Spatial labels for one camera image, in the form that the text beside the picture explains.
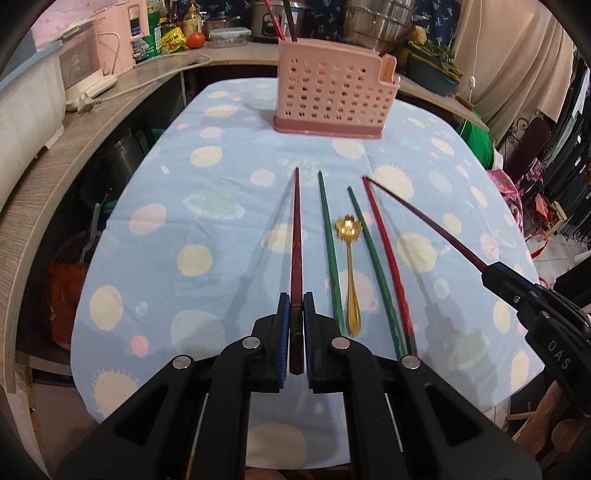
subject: beige curtain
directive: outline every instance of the beige curtain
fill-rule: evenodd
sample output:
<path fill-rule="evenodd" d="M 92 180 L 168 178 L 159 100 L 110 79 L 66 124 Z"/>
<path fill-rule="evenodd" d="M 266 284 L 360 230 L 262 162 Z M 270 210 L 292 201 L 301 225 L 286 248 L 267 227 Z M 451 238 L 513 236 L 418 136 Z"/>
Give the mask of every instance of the beige curtain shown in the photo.
<path fill-rule="evenodd" d="M 538 111 L 558 120 L 572 74 L 573 42 L 539 0 L 462 0 L 453 48 L 464 73 L 459 93 L 469 97 L 474 71 L 472 103 L 494 140 L 517 118 L 530 120 Z"/>

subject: dark red chopstick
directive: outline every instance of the dark red chopstick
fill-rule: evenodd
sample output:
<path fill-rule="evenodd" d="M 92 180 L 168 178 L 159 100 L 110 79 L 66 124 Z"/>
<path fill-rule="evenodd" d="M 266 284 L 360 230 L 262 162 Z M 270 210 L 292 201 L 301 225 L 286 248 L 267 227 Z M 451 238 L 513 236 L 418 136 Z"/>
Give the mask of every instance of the dark red chopstick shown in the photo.
<path fill-rule="evenodd" d="M 304 373 L 303 281 L 301 273 L 300 169 L 295 169 L 291 247 L 290 373 Z"/>
<path fill-rule="evenodd" d="M 375 201 L 375 196 L 372 192 L 369 179 L 367 177 L 363 177 L 363 186 L 365 187 L 365 191 L 368 194 L 369 204 L 371 205 L 371 209 L 374 213 L 375 222 L 378 224 L 379 235 L 382 238 L 384 250 L 386 250 L 386 257 L 388 258 L 388 266 L 390 267 L 390 274 L 392 275 L 392 283 L 394 284 L 396 300 L 398 302 L 398 310 L 400 310 L 400 317 L 402 320 L 402 328 L 404 330 L 407 349 L 409 353 L 416 355 L 417 343 L 414 339 L 413 323 L 410 319 L 408 303 L 406 301 L 406 295 L 404 294 L 404 287 L 402 286 L 400 271 L 398 270 L 396 258 L 394 257 L 394 252 L 392 251 L 392 244 L 390 243 L 390 239 L 388 237 L 388 231 L 384 225 L 384 220 L 382 219 L 382 215 L 379 212 L 378 204 Z"/>
<path fill-rule="evenodd" d="M 263 0 L 263 1 L 265 2 L 265 6 L 267 7 L 267 11 L 269 12 L 269 15 L 271 16 L 271 21 L 273 22 L 273 27 L 275 27 L 275 33 L 277 34 L 277 38 L 279 38 L 279 40 L 285 40 L 285 35 L 281 31 L 281 27 L 279 26 L 279 22 L 277 21 L 277 17 L 275 16 L 275 13 L 273 12 L 273 8 L 271 7 L 271 0 Z"/>
<path fill-rule="evenodd" d="M 468 260 L 472 265 L 474 265 L 480 272 L 483 272 L 486 268 L 486 264 L 476 256 L 476 254 L 471 251 L 466 245 L 460 242 L 456 237 L 450 234 L 447 230 L 442 228 L 440 225 L 435 223 L 431 220 L 427 215 L 423 212 L 418 210 L 417 208 L 413 207 L 410 203 L 400 198 L 391 190 L 388 190 L 383 185 L 379 184 L 374 179 L 369 178 L 368 176 L 364 176 L 364 179 L 368 179 L 374 185 L 380 187 L 383 191 L 385 191 L 388 195 L 394 198 L 399 203 L 402 203 L 407 209 L 409 209 L 412 213 L 418 216 L 423 222 L 425 222 L 428 226 L 430 226 L 433 230 L 435 230 L 439 235 L 441 235 L 445 240 L 447 240 L 453 248 L 459 251 L 465 258 Z"/>

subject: gold spoon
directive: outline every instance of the gold spoon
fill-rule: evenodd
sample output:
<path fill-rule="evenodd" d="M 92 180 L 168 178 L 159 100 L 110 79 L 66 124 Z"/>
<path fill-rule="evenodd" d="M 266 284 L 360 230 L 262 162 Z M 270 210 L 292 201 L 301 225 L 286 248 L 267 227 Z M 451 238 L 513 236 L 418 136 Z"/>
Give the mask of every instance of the gold spoon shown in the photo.
<path fill-rule="evenodd" d="M 349 278 L 349 287 L 347 289 L 347 325 L 349 326 L 349 332 L 353 336 L 357 336 L 361 331 L 361 313 L 359 311 L 359 302 L 353 279 L 351 244 L 359 239 L 362 228 L 361 222 L 355 220 L 355 217 L 352 215 L 341 217 L 335 223 L 336 235 L 343 242 L 347 243 L 347 276 Z"/>

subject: bottle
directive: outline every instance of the bottle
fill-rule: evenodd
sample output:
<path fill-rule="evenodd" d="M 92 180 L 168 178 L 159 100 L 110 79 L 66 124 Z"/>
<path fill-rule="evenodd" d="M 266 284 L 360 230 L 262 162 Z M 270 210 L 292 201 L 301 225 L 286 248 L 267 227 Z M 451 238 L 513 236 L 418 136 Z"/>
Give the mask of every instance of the bottle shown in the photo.
<path fill-rule="evenodd" d="M 189 11 L 183 20 L 183 33 L 185 37 L 189 37 L 191 33 L 202 31 L 202 19 L 199 9 L 195 6 L 195 0 L 191 0 Z"/>
<path fill-rule="evenodd" d="M 178 12 L 178 1 L 170 0 L 170 7 L 168 8 L 168 17 L 166 22 L 162 24 L 162 35 L 166 35 L 173 28 L 181 27 L 183 29 L 183 19 Z"/>

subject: blue tablecloth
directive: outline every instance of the blue tablecloth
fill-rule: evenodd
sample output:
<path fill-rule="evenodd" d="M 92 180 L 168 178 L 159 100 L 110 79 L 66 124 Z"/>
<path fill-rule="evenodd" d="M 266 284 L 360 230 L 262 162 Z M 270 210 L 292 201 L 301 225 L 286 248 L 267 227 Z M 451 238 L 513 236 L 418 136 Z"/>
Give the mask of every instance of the blue tablecloth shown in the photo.
<path fill-rule="evenodd" d="M 361 175 L 408 199 L 488 263 L 537 280 L 501 195 L 438 117 L 396 101 L 381 140 L 287 135 L 271 126 L 275 79 L 207 87 L 148 154 L 113 212 L 89 268 L 72 371 L 98 420 L 179 353 L 218 354 L 275 312 L 289 291 L 293 170 L 301 172 L 304 291 L 332 315 L 317 172 L 332 219 L 353 213 L 351 185 L 387 263 Z M 378 194 L 400 264 L 420 356 L 485 411 L 542 369 L 514 312 L 421 220 Z M 346 293 L 345 245 L 335 240 Z M 353 246 L 362 310 L 357 340 L 394 357 L 364 240 Z M 252 397 L 247 463 L 316 468 L 349 460 L 340 394 L 313 395 L 288 375 L 279 395 Z"/>

